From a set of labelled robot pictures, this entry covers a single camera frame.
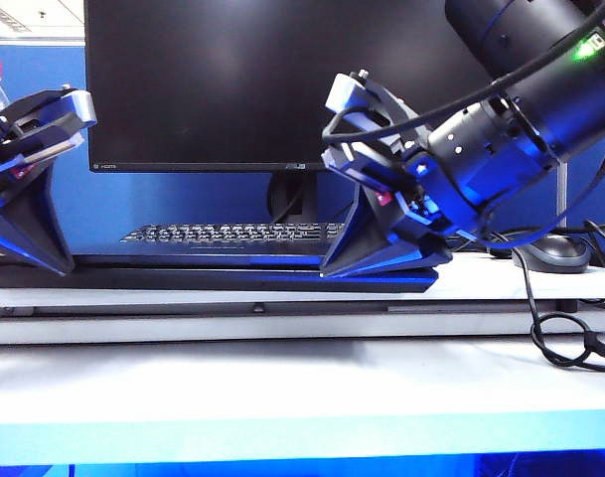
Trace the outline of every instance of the white ceiling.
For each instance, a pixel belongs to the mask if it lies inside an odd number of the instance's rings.
[[[0,38],[82,40],[83,0],[0,0]]]

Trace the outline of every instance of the white desk surface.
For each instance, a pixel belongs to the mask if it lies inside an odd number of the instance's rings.
[[[184,304],[320,300],[522,299],[521,269],[483,253],[457,253],[437,268],[439,279],[425,293],[317,293],[189,290],[0,289],[0,307]],[[576,275],[532,272],[536,298],[605,298],[605,269]]]
[[[0,347],[0,465],[605,448],[526,338]]]

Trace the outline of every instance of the monitor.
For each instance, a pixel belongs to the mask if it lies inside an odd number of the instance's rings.
[[[336,73],[419,111],[488,78],[443,0],[86,0],[95,172],[318,171]]]

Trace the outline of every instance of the keyboard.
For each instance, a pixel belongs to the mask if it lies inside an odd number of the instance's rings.
[[[121,241],[194,244],[251,242],[331,242],[343,224],[171,224],[150,225]]]

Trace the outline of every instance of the computer mouse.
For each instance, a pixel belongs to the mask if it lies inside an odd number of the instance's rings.
[[[582,273],[589,265],[591,250],[578,238],[549,235],[518,247],[528,268],[544,273]],[[516,266],[521,261],[515,253]]]

